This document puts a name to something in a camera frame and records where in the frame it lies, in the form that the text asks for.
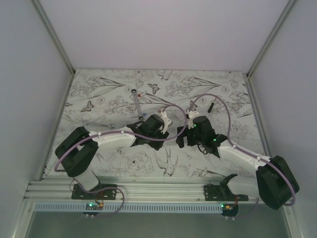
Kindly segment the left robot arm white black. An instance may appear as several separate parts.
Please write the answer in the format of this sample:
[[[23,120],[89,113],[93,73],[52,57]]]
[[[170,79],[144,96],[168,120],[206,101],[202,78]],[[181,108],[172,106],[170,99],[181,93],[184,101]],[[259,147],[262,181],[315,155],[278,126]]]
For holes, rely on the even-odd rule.
[[[76,128],[55,150],[57,166],[74,178],[89,199],[100,196],[100,182],[90,168],[99,148],[114,149],[148,144],[159,150],[169,136],[172,123],[165,112],[153,114],[144,122],[129,124],[121,129],[107,132],[89,132],[85,127]]]

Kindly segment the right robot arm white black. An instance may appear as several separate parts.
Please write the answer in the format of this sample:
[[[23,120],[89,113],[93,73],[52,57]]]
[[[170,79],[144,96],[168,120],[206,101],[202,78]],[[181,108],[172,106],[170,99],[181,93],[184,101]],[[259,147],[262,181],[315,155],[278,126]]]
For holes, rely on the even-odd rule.
[[[240,194],[258,197],[274,210],[294,204],[300,187],[283,157],[261,156],[238,146],[226,135],[217,134],[206,116],[196,117],[186,127],[178,127],[177,132],[179,148],[200,146],[208,154],[227,159],[252,175],[250,178],[227,176],[219,189],[222,199],[229,201]]]

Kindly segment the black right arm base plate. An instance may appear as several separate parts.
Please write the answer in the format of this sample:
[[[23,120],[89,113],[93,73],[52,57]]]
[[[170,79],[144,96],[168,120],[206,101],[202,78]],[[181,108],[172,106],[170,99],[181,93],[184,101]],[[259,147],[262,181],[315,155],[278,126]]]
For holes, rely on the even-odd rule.
[[[207,184],[204,185],[204,196],[205,201],[229,201],[234,202],[236,199],[238,201],[248,201],[249,197],[247,195],[235,195],[233,194],[227,186]]]

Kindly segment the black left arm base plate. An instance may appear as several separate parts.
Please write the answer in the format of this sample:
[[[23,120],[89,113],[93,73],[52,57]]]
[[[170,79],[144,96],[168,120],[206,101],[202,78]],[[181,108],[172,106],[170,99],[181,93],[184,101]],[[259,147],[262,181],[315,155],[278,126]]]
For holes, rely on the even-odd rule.
[[[116,184],[99,184],[89,192],[84,191],[79,184],[73,187],[73,200],[115,200]]]

